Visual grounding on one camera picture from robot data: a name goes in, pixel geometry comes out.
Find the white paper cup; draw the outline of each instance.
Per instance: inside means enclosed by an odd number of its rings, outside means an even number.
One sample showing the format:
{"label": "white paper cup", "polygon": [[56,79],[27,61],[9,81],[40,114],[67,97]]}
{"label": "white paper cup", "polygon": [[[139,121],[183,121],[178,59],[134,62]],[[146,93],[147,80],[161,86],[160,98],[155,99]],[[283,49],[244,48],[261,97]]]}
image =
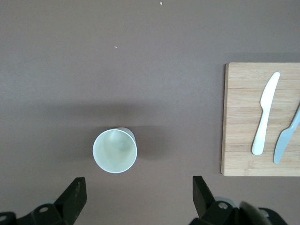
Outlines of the white paper cup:
{"label": "white paper cup", "polygon": [[101,169],[109,173],[122,173],[135,163],[135,136],[125,127],[104,131],[94,142],[93,156]]}

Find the plastic knife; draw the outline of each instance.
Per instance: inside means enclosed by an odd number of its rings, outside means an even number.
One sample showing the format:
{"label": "plastic knife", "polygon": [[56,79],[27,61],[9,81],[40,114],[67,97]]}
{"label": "plastic knife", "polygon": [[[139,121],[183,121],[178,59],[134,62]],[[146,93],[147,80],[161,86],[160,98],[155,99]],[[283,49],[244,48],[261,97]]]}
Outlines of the plastic knife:
{"label": "plastic knife", "polygon": [[252,145],[252,153],[257,156],[261,155],[263,152],[269,114],[279,77],[280,73],[275,72],[269,79],[262,93],[262,98],[260,101],[262,107],[262,117]]}
{"label": "plastic knife", "polygon": [[279,138],[277,140],[277,144],[275,147],[274,163],[280,162],[281,157],[285,151],[285,148],[287,147],[299,122],[300,122],[300,103],[299,103],[298,109],[295,113],[294,119],[292,120],[290,126],[287,129],[283,130],[279,135]]}

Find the tabletop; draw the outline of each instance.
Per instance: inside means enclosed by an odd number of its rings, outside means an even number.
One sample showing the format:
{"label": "tabletop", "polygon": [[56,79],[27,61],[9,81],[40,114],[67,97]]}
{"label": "tabletop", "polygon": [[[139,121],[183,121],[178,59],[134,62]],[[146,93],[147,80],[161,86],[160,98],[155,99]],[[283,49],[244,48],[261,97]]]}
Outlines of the tabletop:
{"label": "tabletop", "polygon": [[[76,225],[188,224],[213,195],[300,216],[299,177],[221,174],[225,64],[299,62],[299,1],[0,1],[0,211],[21,217],[84,176]],[[127,127],[126,172],[92,155]]]}

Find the bamboo cutting board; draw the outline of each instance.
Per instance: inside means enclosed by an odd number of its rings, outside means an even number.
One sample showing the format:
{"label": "bamboo cutting board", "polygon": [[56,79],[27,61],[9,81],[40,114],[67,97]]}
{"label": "bamboo cutting board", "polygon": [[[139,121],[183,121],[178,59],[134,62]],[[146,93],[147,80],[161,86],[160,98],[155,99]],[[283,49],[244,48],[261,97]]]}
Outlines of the bamboo cutting board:
{"label": "bamboo cutting board", "polygon": [[[280,79],[274,94],[264,151],[251,147],[262,109],[263,89],[274,72]],[[229,63],[226,65],[222,144],[225,176],[300,176],[300,125],[279,164],[274,149],[282,130],[290,126],[300,102],[300,63]]]}

